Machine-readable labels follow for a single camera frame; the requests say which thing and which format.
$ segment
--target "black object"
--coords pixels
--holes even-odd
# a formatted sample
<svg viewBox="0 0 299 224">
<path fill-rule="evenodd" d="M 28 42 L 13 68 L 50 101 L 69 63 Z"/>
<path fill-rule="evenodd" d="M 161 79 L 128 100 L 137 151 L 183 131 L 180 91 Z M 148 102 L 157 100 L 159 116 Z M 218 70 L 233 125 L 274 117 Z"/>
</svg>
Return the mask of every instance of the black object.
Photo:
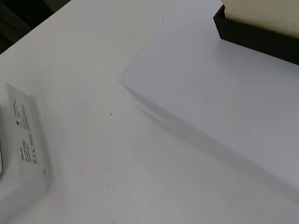
<svg viewBox="0 0 299 224">
<path fill-rule="evenodd" d="M 53 14 L 43 0 L 3 0 L 3 3 L 31 28 L 36 28 Z"/>
<path fill-rule="evenodd" d="M 222 6 L 214 16 L 221 39 L 299 65 L 299 39 L 228 20 L 224 10 Z"/>
</svg>

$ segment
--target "label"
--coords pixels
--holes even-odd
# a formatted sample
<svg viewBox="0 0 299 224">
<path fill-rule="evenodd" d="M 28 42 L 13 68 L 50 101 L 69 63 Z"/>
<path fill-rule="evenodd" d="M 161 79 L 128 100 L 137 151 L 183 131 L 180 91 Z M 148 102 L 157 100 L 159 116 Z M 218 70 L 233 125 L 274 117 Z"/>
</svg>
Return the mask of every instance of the label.
<svg viewBox="0 0 299 224">
<path fill-rule="evenodd" d="M 17 149 L 22 173 L 29 175 L 41 162 L 30 98 L 9 84 L 7 84 L 7 93 L 14 126 L 13 147 Z"/>
</svg>

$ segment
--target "black box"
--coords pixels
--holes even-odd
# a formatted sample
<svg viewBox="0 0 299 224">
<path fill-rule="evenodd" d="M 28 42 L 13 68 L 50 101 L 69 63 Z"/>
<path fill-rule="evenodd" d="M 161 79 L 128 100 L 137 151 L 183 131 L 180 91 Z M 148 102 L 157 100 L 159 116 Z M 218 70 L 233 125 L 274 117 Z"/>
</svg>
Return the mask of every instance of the black box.
<svg viewBox="0 0 299 224">
<path fill-rule="evenodd" d="M 214 16 L 221 39 L 299 65 L 299 39 L 227 20 L 224 9 L 222 6 Z"/>
</svg>

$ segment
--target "white table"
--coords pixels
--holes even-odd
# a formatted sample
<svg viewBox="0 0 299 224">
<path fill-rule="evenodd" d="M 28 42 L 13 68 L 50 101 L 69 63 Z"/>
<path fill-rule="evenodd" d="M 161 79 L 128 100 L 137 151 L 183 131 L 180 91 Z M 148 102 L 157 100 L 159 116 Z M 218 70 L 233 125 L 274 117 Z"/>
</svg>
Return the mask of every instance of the white table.
<svg viewBox="0 0 299 224">
<path fill-rule="evenodd" d="M 73 0 L 0 56 L 0 100 L 6 82 L 36 98 L 53 176 L 12 223 L 298 222 L 298 205 L 168 133 L 119 84 L 174 3 Z"/>
</svg>

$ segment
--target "white box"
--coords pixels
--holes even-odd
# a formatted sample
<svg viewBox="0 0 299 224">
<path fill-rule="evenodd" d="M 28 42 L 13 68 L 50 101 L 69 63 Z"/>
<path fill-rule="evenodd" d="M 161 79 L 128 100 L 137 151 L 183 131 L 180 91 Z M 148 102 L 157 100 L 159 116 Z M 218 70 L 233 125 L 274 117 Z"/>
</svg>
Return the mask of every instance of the white box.
<svg viewBox="0 0 299 224">
<path fill-rule="evenodd" d="M 4 223 L 48 189 L 36 111 L 30 97 L 7 84 L 8 103 L 1 107 L 4 172 L 0 179 L 0 223 Z"/>
<path fill-rule="evenodd" d="M 150 42 L 121 82 L 169 130 L 299 203 L 298 66 L 198 20 Z"/>
</svg>

